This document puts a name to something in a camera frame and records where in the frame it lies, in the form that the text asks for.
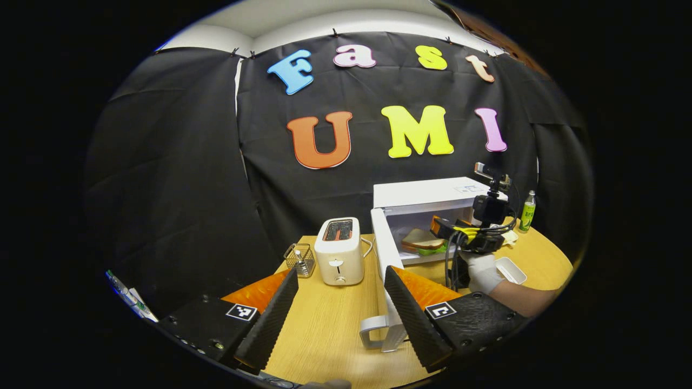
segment wooden table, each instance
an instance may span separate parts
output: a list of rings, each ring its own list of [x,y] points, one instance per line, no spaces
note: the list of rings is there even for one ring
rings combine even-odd
[[[528,277],[525,286],[559,288],[572,271],[567,257],[533,228],[518,235],[515,246],[505,245],[495,256],[512,259]],[[372,241],[374,236],[363,237]],[[300,243],[314,247],[315,240],[306,236]],[[369,247],[361,242],[363,253]],[[410,265],[406,270],[444,284],[443,268],[444,261],[438,261]],[[285,269],[284,262],[277,272]],[[410,342],[388,353],[363,347],[358,335],[361,320],[385,313],[379,308],[383,296],[374,249],[365,258],[365,277],[357,285],[326,285],[316,266],[311,277],[298,278],[298,293],[264,371],[297,383],[346,379],[354,389],[391,388],[433,375],[421,367]],[[375,331],[372,338],[377,339]]]

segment white toaster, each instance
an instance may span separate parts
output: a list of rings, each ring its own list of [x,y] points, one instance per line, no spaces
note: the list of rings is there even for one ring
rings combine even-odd
[[[361,227],[355,217],[325,221],[315,241],[322,280],[328,285],[353,285],[363,280]]]

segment bread slice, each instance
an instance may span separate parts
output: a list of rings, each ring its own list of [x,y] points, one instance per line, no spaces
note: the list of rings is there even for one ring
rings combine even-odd
[[[435,250],[444,244],[444,239],[439,239],[430,231],[424,231],[420,228],[413,228],[402,240],[404,248],[424,248],[426,250]]]

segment white glove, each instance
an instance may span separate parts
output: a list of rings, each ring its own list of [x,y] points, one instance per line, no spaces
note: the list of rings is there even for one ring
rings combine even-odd
[[[468,264],[468,275],[471,277],[468,288],[471,291],[490,294],[502,282],[493,254],[462,253],[462,258]]]
[[[351,389],[351,383],[345,379],[330,379],[324,383],[310,381],[300,388],[305,389]]]

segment camera rig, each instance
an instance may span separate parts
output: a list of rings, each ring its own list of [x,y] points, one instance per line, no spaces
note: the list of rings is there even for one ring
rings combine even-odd
[[[445,285],[455,291],[467,287],[470,281],[468,265],[462,259],[463,253],[488,254],[499,250],[504,243],[502,234],[511,231],[517,220],[517,213],[509,202],[500,199],[500,190],[508,191],[512,186],[509,175],[488,168],[480,162],[475,164],[474,173],[490,179],[488,194],[478,195],[473,200],[473,218],[480,221],[480,226],[460,219],[453,223],[438,216],[433,216],[430,222],[430,232],[435,237],[446,239],[448,247],[455,244],[451,269],[447,266],[449,252],[445,253]],[[501,225],[508,216],[512,220]]]

